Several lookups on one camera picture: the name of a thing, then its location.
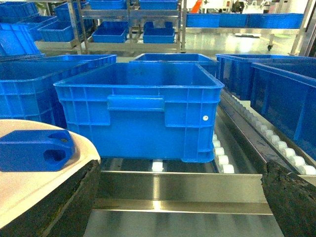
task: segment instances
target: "empty crate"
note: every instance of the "empty crate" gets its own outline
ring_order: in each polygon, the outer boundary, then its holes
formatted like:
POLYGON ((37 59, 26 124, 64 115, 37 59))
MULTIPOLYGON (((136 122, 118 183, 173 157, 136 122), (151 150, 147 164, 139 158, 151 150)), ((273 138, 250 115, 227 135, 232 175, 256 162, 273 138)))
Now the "empty crate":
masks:
POLYGON ((217 79, 240 100, 250 100, 253 85, 251 63, 284 63, 305 57, 262 54, 216 54, 219 61, 217 79))
POLYGON ((74 30, 70 22, 56 21, 38 29, 47 42, 70 42, 74 39, 74 30))
POLYGON ((139 0, 142 10, 176 10, 178 0, 139 0))
POLYGON ((91 9, 127 9, 126 0, 92 0, 90 1, 91 9))
POLYGON ((316 63, 253 68, 251 107, 316 160, 316 63))
POLYGON ((0 56, 39 54, 27 26, 0 24, 0 56))
POLYGON ((220 14, 219 27, 245 27, 247 14, 220 14))
MULTIPOLYGON (((85 8, 89 3, 88 2, 81 2, 81 8, 85 8)), ((76 12, 76 18, 79 19, 79 10, 77 6, 77 2, 74 2, 74 9, 76 12)), ((59 21, 70 21, 70 15, 68 10, 68 3, 64 3, 62 5, 59 5, 55 9, 55 14, 59 21)))
POLYGON ((66 127, 53 83, 88 70, 78 62, 0 63, 0 119, 28 119, 66 127))
POLYGON ((144 53, 131 62, 168 62, 168 63, 197 63, 213 76, 216 75, 219 62, 202 54, 194 53, 144 53))
POLYGON ((55 83, 70 131, 100 156, 213 160, 223 85, 196 64, 116 63, 55 83))
POLYGON ((187 27, 218 28, 220 14, 187 14, 187 27))
POLYGON ((0 16, 2 17, 29 17, 38 13, 34 2, 0 3, 0 16))
POLYGON ((127 40, 127 29, 99 27, 92 37, 96 43, 124 43, 127 40))
POLYGON ((173 43, 173 28, 146 28, 143 34, 144 43, 173 43))
POLYGON ((61 55, 61 56, 53 56, 53 57, 39 57, 32 58, 30 60, 38 60, 38 61, 51 61, 51 62, 63 62, 63 61, 71 61, 78 63, 87 63, 89 68, 97 68, 104 65, 113 64, 117 60, 116 55, 61 55))
POLYGON ((298 29, 301 27, 303 17, 303 14, 297 13, 263 14, 260 28, 298 29))

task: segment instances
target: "crate rim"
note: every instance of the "crate rim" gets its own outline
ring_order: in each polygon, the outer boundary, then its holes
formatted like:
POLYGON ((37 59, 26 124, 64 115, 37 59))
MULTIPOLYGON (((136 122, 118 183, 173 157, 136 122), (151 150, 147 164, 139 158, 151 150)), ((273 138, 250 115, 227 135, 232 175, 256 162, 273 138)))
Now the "crate rim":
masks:
POLYGON ((275 68, 273 66, 265 65, 262 63, 252 63, 251 67, 263 70, 265 72, 278 74, 278 75, 280 74, 280 72, 282 72, 282 75, 287 77, 290 80, 295 80, 299 83, 304 83, 308 86, 316 87, 316 80, 315 80, 315 78, 312 78, 312 77, 308 77, 308 76, 294 73, 294 72, 289 72, 287 70, 275 68))
MULTIPOLYGON (((1 63, 12 63, 12 62, 14 62, 14 61, 2 61, 1 63)), ((27 60, 26 62, 37 62, 38 63, 38 60, 30 59, 30 60, 27 60)), ((75 68, 77 68, 79 66, 82 66, 84 64, 88 64, 88 62, 80 63, 80 64, 78 64, 78 65, 76 65, 76 66, 74 66, 72 68, 62 69, 60 71, 52 72, 50 74, 46 74, 44 76, 40 76, 40 77, 32 78, 32 79, 15 79, 15 80, 0 79, 0 83, 1 82, 17 82, 17 83, 19 83, 19 82, 29 82, 29 81, 43 80, 43 79, 45 79, 47 77, 56 76, 56 75, 58 75, 58 74, 60 74, 60 73, 62 73, 64 71, 69 71, 69 70, 75 69, 75 68)))
MULTIPOLYGON (((111 64, 111 65, 106 65, 103 67, 99 67, 97 69, 94 70, 100 70, 103 69, 104 67, 111 67, 113 65, 116 64, 111 64)), ((199 64, 195 64, 195 66, 197 66, 200 70, 202 70, 206 76, 208 77, 209 80, 213 81, 215 83, 215 85, 210 85, 210 86, 205 86, 205 85, 111 85, 111 84, 72 84, 69 83, 70 80, 72 80, 73 77, 77 77, 73 76, 64 80, 60 80, 58 82, 55 82, 53 85, 54 86, 59 86, 59 87, 102 87, 102 88, 107 88, 107 87, 115 87, 115 88, 184 88, 184 89, 218 89, 218 88, 224 88, 225 85, 223 83, 221 83, 216 77, 214 77, 213 75, 211 75, 206 69, 204 69, 201 65, 199 64)), ((89 72, 84 72, 81 73, 81 76, 84 76, 86 74, 91 73, 91 71, 89 72)))
MULTIPOLYGON (((199 56, 202 56, 202 57, 204 57, 206 59, 209 59, 211 61, 215 61, 214 59, 211 59, 210 57, 207 57, 207 56, 205 56, 204 54, 201 54, 201 53, 184 53, 184 54, 182 54, 182 53, 142 53, 142 54, 138 55, 137 57, 135 57, 133 59, 133 61, 139 59, 140 57, 144 56, 145 54, 150 54, 150 55, 153 55, 153 54, 155 54, 155 55, 156 54, 163 54, 163 55, 166 55, 166 54, 168 54, 168 55, 178 55, 178 54, 180 54, 180 55, 199 55, 199 56)), ((140 60, 139 62, 142 62, 142 61, 157 62, 157 60, 140 60)))

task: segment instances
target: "metal frame post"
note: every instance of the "metal frame post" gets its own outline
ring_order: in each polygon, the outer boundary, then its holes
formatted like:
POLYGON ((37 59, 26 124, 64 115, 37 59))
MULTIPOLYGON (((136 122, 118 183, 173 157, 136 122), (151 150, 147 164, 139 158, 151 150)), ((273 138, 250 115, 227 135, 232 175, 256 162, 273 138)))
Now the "metal frame post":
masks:
POLYGON ((302 34, 305 31, 304 30, 304 26, 305 26, 305 23, 308 20, 307 17, 308 17, 309 10, 312 7, 312 3, 313 3, 313 0, 309 0, 307 2, 307 5, 306 5, 305 11, 304 11, 304 18, 303 18, 303 21, 302 21, 302 24, 301 24, 300 31, 295 37, 295 40, 294 40, 294 43, 293 43, 293 46, 292 46, 292 49, 291 49, 291 52, 289 53, 289 55, 296 55, 296 49, 297 49, 298 43, 300 41, 300 38, 301 38, 302 34))
POLYGON ((183 1, 182 9, 182 40, 181 40, 181 52, 186 52, 186 26, 187 26, 187 0, 183 1))
POLYGON ((73 27, 73 30, 74 30, 77 52, 78 54, 82 54, 83 50, 82 50, 81 42, 79 39, 79 32, 77 28, 77 17, 76 17, 76 11, 74 8, 74 2, 73 0, 67 0, 67 4, 68 4, 71 26, 73 27))

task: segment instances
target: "metal guide rail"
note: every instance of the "metal guide rail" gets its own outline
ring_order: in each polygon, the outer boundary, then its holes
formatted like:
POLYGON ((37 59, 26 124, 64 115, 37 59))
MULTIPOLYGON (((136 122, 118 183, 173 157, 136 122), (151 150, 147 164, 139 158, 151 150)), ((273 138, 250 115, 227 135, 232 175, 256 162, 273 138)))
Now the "metal guide rail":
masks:
MULTIPOLYGON (((299 174, 295 163, 247 121, 225 91, 217 110, 215 134, 235 174, 219 173, 223 170, 219 169, 218 154, 210 163, 103 159, 94 209, 272 215, 261 186, 265 164, 274 160, 299 174)), ((304 156, 307 166, 316 167, 300 148, 288 144, 304 156)), ((316 176, 300 177, 316 185, 316 176)))

